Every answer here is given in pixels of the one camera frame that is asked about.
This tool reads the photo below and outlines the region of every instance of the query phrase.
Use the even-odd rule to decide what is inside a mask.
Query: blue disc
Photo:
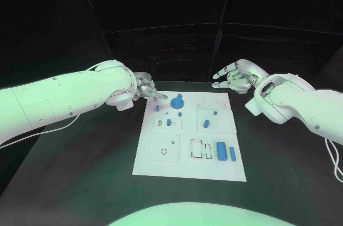
[[[182,98],[173,98],[171,101],[171,105],[175,109],[181,109],[185,105],[184,99]]]

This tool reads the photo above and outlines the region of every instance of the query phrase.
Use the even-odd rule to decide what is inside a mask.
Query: small blue part
[[[217,153],[218,153],[218,160],[227,161],[228,160],[228,154],[227,154],[225,142],[218,142],[217,143]]]
[[[171,105],[175,109],[179,110],[185,105],[184,99],[182,98],[173,98],[172,102],[171,102]]]
[[[208,126],[210,126],[210,120],[207,120],[204,123],[204,127],[208,128]]]
[[[231,160],[235,162],[237,161],[237,155],[235,155],[235,149],[231,147]]]

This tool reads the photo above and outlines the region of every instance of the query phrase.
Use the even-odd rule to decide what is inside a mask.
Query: circular cutout
[[[205,97],[204,97],[204,103],[205,103],[208,106],[217,105],[217,98],[215,98],[214,96],[205,96]]]

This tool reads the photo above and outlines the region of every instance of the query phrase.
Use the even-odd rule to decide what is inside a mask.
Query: white cable
[[[335,163],[335,176],[336,176],[338,180],[343,183],[343,180],[342,180],[342,179],[339,178],[339,176],[338,176],[338,170],[339,170],[341,174],[343,175],[343,172],[342,172],[342,170],[341,170],[341,168],[339,168],[341,155],[339,155],[339,151],[338,151],[338,148],[336,148],[336,146],[335,146],[335,143],[332,142],[332,140],[329,140],[329,141],[331,141],[331,143],[332,143],[332,145],[333,145],[333,148],[335,148],[335,151],[336,151],[336,156],[338,156],[336,161],[335,161],[335,157],[333,157],[333,154],[332,154],[332,151],[331,151],[331,148],[329,148],[328,138],[326,138],[328,151],[329,151],[329,154],[331,154],[333,163]]]
[[[94,66],[91,66],[91,67],[87,69],[87,71],[90,71],[93,68],[96,68],[96,67],[100,66],[103,63],[107,63],[107,62],[110,62],[110,61],[113,61],[113,60],[109,60],[109,61],[104,61],[104,62],[96,64]],[[73,123],[75,122],[75,120],[78,119],[80,116],[81,116],[81,115],[77,116],[77,118],[74,119],[74,121],[73,121],[65,127],[58,128],[58,129],[55,129],[55,130],[50,130],[50,131],[47,131],[47,132],[42,132],[42,133],[32,134],[31,136],[28,136],[28,137],[22,138],[22,139],[16,140],[15,142],[12,142],[12,143],[9,143],[9,144],[0,146],[0,149],[5,148],[5,147],[8,147],[9,145],[18,143],[19,141],[25,140],[26,138],[31,138],[31,137],[34,137],[34,136],[37,136],[37,135],[41,135],[41,134],[45,134],[45,133],[55,132],[55,131],[58,131],[58,130],[67,128],[67,127],[70,127],[70,126],[73,125]]]
[[[65,127],[63,127],[63,128],[58,128],[58,129],[54,129],[54,130],[50,130],[50,131],[47,131],[47,132],[42,132],[42,133],[35,133],[35,134],[32,134],[31,136],[28,136],[28,137],[25,137],[25,138],[22,138],[22,139],[19,139],[19,140],[16,140],[15,142],[12,142],[12,143],[9,143],[9,144],[6,144],[6,145],[3,145],[3,146],[0,146],[0,149],[2,148],[5,148],[5,147],[8,147],[9,145],[12,145],[14,143],[18,143],[19,141],[22,141],[22,140],[25,140],[26,138],[31,138],[31,137],[34,137],[34,136],[37,136],[37,135],[39,135],[39,134],[45,134],[45,133],[51,133],[51,132],[55,132],[55,131],[58,131],[58,130],[61,130],[61,129],[64,129],[64,128],[67,128],[67,127],[70,127],[71,126],[71,124],[75,122],[75,120],[78,119],[78,117],[80,117],[81,115],[78,115],[77,116],[77,118],[74,119],[74,121],[65,126]]]

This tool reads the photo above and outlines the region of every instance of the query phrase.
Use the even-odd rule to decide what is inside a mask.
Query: white board
[[[247,181],[228,94],[162,93],[168,100],[148,100],[133,175]],[[178,94],[185,101],[179,110],[171,106]],[[227,145],[227,161],[218,160],[218,142]],[[230,147],[235,149],[237,161]]]

